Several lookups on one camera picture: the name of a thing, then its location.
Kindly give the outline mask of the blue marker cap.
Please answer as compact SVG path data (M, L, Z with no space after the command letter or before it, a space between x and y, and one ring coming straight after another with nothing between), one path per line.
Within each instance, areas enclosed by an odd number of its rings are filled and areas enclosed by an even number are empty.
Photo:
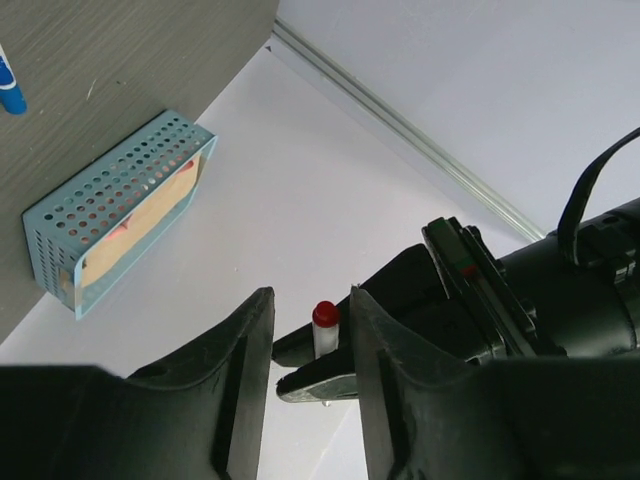
M22 115L27 111L27 103L17 83L4 49L0 56L0 95L1 105L12 115Z

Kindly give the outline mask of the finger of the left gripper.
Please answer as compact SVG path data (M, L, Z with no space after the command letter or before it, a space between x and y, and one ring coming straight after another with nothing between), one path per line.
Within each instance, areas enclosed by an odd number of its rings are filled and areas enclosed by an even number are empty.
M322 357L276 384L278 398L287 403L355 400L358 387L353 360Z

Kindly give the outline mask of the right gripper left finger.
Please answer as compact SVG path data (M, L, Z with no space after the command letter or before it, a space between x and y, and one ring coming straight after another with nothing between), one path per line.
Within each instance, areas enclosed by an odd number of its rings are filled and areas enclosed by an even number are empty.
M272 288L128 377L89 365L1 370L5 479L253 479L275 320Z

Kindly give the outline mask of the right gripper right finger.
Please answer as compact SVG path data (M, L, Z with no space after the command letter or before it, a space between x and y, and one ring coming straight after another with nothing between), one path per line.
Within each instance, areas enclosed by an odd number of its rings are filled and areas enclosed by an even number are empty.
M639 361L473 366L353 288L351 336L372 479L635 479Z

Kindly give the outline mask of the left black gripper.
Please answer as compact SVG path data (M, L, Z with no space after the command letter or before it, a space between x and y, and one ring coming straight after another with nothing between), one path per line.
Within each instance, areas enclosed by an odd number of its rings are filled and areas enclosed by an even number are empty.
M393 319L467 363L568 356L537 328L477 228L438 218L422 234L426 247L405 249L360 285ZM336 327L339 346L349 347L349 299L319 302L309 323L275 341L272 359L283 367L314 360L315 326Z

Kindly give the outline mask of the white pen with clear cap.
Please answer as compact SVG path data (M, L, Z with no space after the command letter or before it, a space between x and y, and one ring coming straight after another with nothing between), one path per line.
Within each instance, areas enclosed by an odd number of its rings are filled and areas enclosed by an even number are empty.
M316 359L338 349L341 314L330 301L319 302L312 312L312 336Z

